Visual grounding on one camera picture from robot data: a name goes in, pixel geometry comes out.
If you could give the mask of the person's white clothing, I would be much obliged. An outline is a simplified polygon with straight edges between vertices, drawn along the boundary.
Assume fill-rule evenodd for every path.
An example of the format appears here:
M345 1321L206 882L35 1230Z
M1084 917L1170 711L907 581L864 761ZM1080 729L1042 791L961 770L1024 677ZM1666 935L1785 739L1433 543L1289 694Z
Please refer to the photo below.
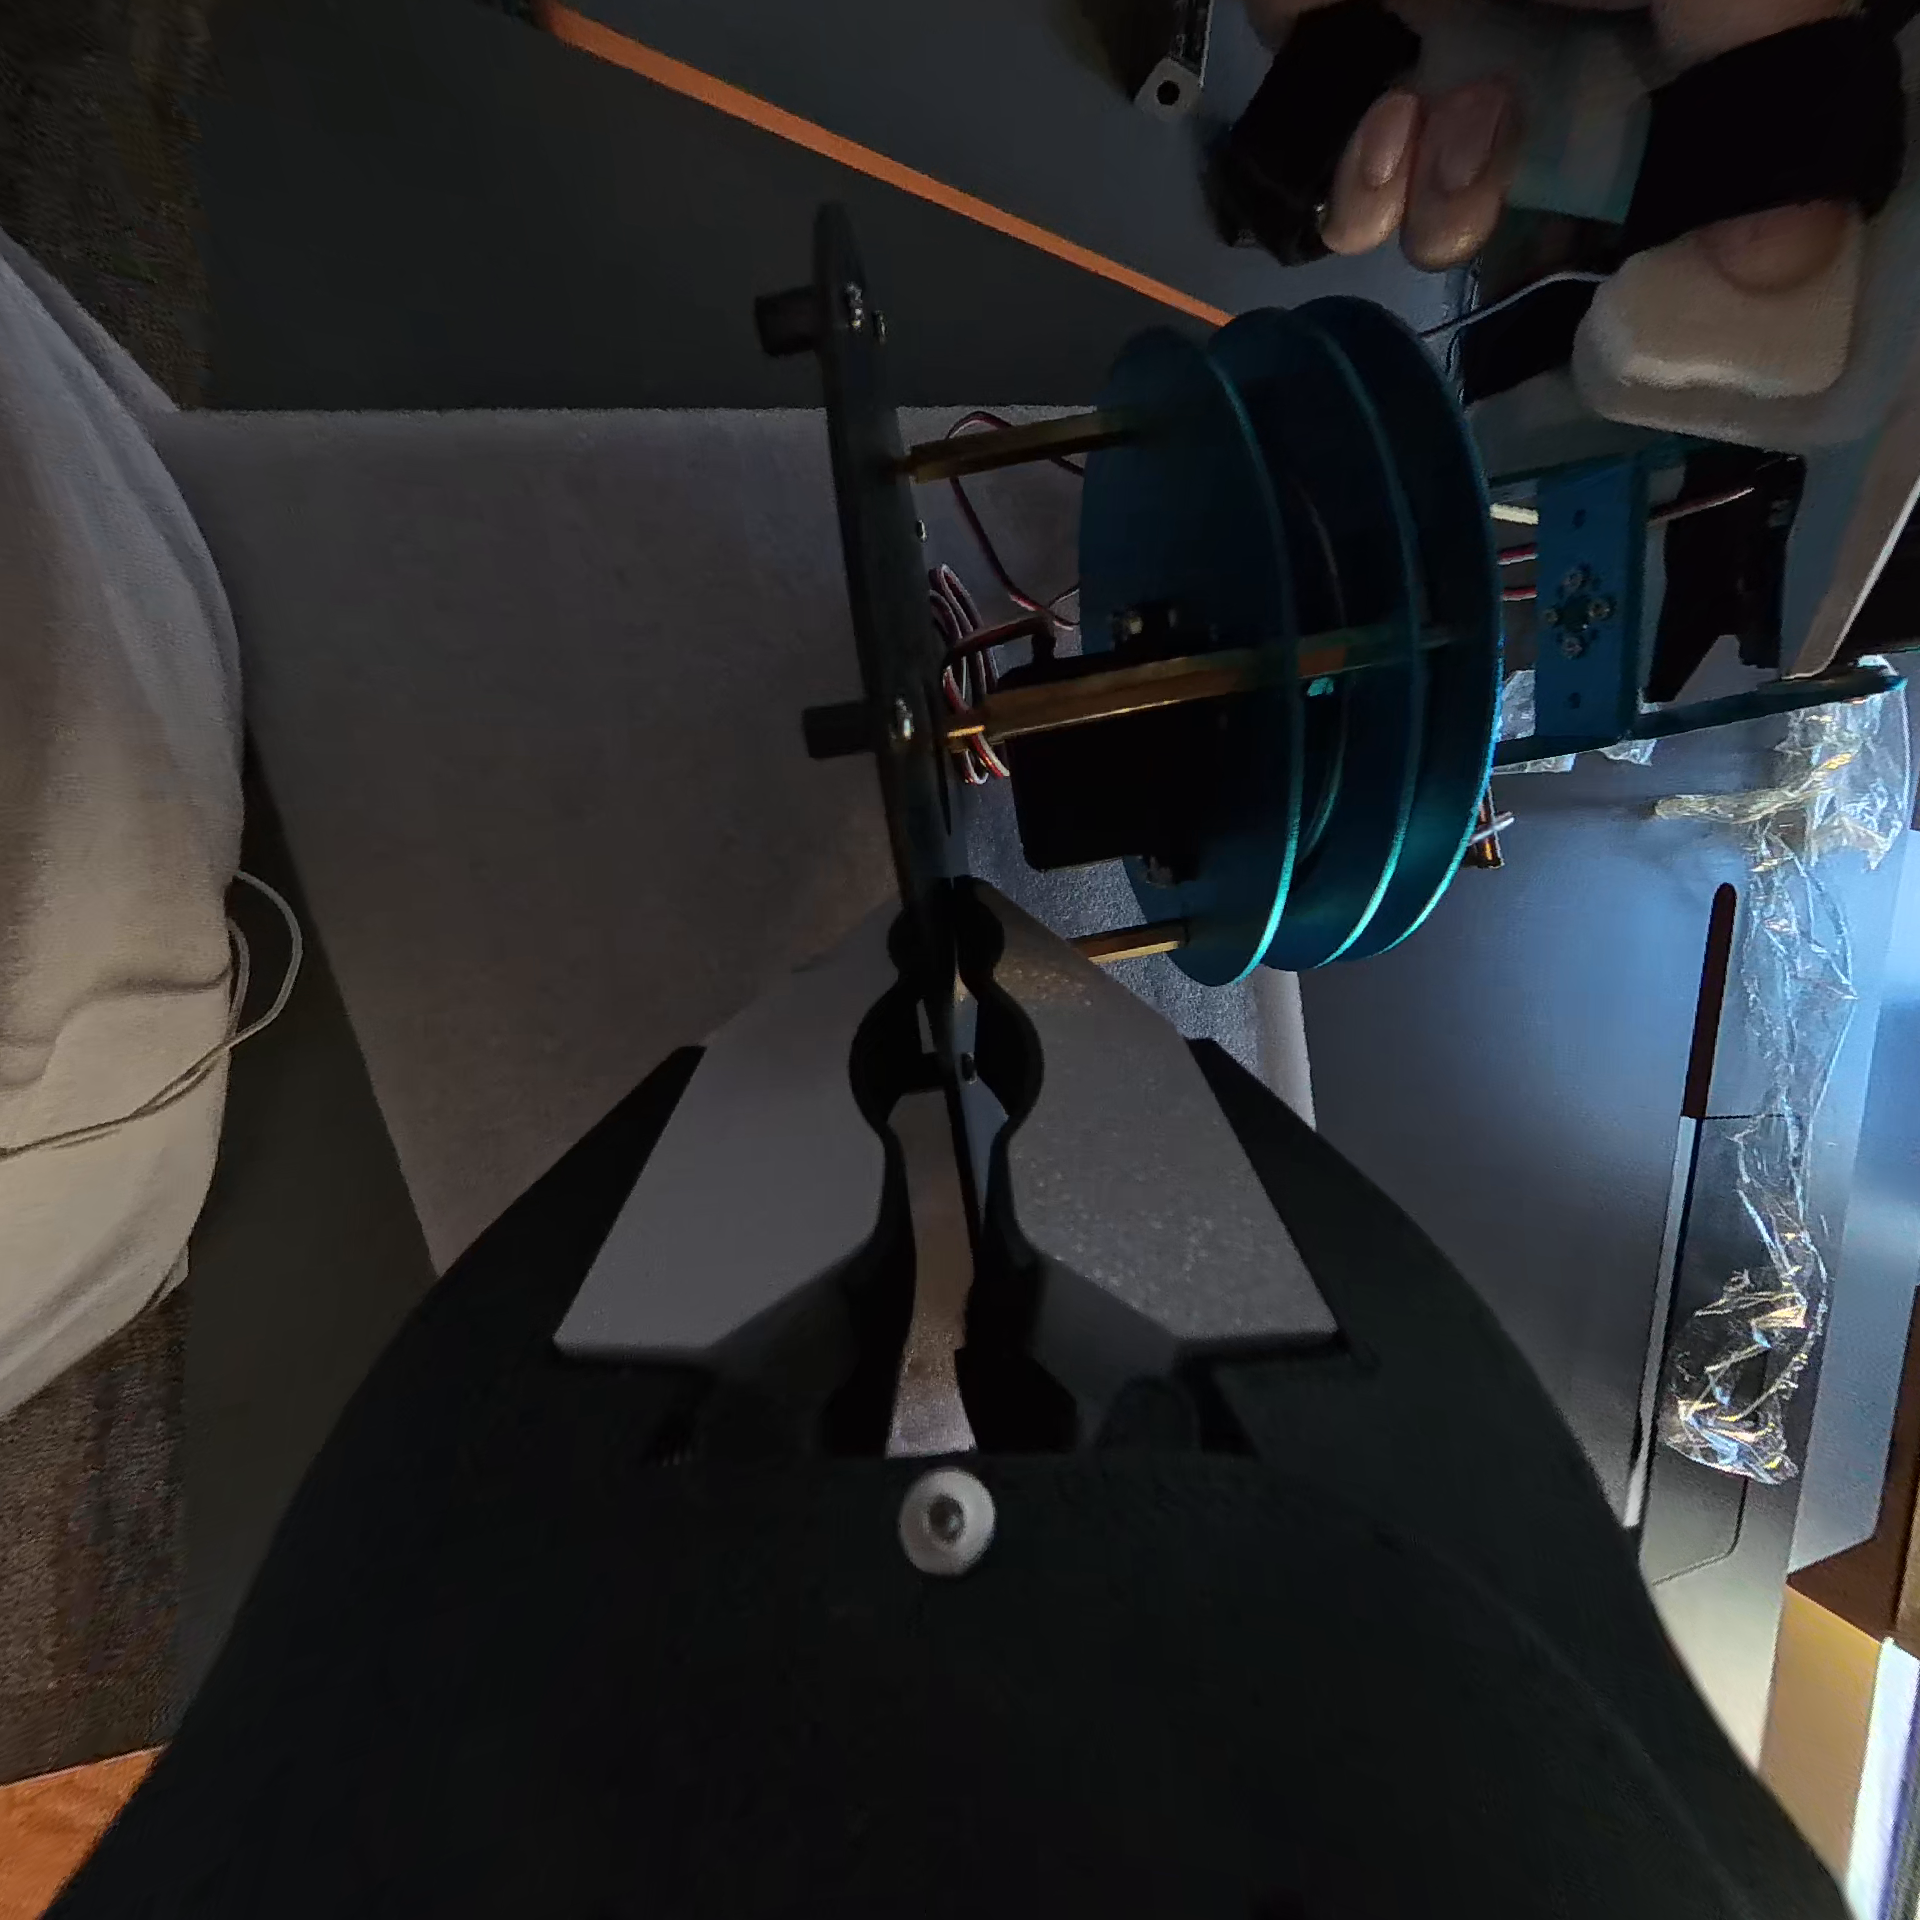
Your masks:
M250 957L230 594L177 403L4 236L4 1412L185 1269Z

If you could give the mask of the crumpled clear plastic wrap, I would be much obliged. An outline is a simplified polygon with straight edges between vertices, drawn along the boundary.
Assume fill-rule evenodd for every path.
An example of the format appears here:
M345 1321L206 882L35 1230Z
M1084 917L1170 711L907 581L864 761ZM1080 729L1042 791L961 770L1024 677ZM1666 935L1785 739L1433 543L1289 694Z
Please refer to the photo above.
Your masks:
M1772 782L1652 803L1656 818L1735 830L1748 875L1735 982L1761 1111L1732 1122L1732 1192L1752 1260L1688 1312L1659 1405L1661 1445L1702 1469L1764 1484L1800 1473L1790 1407L1832 1295L1811 1207L1817 1122L1857 1004L1832 872L1873 872L1911 812L1904 681L1794 711L1772 745Z

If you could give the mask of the blue toy robot arm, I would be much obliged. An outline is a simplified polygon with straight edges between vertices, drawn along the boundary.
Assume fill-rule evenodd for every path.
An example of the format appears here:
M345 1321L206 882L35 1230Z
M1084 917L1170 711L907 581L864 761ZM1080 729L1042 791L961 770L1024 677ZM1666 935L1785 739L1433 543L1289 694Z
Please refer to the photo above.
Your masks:
M1498 739L1505 606L1490 483L1450 381L1386 307L1254 311L1132 335L1096 403L906 443L887 327L825 201L811 278L753 300L768 355L823 379L858 694L804 708L807 754L875 757L901 972L956 1102L963 794L1007 768L1032 867L1122 862L1203 985L1407 939L1475 843L1490 779L1630 739L1893 694L1888 661L1656 708L1641 690L1656 451L1526 473L1537 524L1536 717ZM1078 473L1074 649L1051 609L939 625L918 486Z

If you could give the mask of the white foam sheet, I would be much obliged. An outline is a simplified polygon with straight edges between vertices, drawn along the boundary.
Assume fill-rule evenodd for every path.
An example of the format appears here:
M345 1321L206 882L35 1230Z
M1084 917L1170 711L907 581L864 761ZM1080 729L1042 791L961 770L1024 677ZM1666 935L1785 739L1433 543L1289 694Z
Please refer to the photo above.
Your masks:
M750 1003L851 1089L937 1085L875 779L811 768L844 643L804 411L195 411L283 832L438 1256Z

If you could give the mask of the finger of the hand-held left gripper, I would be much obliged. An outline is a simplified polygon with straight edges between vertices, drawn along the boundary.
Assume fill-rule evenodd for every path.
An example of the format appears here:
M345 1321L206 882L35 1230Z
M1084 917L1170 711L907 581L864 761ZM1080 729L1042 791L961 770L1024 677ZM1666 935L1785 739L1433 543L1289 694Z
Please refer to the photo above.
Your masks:
M1573 339L1589 411L1800 452L1783 669L1826 672L1918 504L1918 228L1857 224L1800 291L1743 293L1674 242L1633 254Z

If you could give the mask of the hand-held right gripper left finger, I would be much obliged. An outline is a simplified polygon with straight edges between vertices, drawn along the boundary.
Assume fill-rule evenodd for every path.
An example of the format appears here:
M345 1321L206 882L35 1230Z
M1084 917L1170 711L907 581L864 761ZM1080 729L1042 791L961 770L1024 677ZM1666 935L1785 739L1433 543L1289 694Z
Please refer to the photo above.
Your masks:
M692 1384L699 1434L884 1453L918 1307L893 1127L920 1017L864 917L709 1036L573 1295L556 1347Z

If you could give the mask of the desk with orange edge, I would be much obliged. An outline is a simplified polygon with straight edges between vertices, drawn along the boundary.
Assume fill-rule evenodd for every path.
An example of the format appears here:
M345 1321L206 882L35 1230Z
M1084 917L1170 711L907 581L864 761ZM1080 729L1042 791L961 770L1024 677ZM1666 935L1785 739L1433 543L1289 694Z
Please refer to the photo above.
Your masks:
M1203 322L1303 300L1203 189L1216 99L1080 2L533 2L556 41Z

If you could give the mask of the person's left hand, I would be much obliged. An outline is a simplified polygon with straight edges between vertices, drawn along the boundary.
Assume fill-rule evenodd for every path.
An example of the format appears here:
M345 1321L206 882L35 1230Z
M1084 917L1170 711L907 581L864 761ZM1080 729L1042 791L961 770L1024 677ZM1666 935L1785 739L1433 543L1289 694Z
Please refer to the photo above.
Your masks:
M1283 263L1472 258L1505 210L1617 228L1659 49L1626 2L1248 2L1269 64L1216 140L1213 212Z

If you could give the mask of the large glass window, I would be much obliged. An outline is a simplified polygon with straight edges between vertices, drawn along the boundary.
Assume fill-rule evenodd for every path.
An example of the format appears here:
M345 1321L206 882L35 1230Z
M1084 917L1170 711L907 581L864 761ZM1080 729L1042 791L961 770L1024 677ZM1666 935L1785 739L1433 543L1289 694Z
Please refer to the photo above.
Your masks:
M1918 1659L1878 1656L1845 1895L1854 1917L1918 1917Z

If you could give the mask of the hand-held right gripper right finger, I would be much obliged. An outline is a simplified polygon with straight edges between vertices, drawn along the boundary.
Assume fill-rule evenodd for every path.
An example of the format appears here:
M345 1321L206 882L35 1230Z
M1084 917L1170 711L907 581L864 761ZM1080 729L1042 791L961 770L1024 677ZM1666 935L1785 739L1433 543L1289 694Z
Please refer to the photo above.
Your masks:
M1339 1321L1185 1036L986 882L953 884L975 1445L1084 1445L1130 1387Z

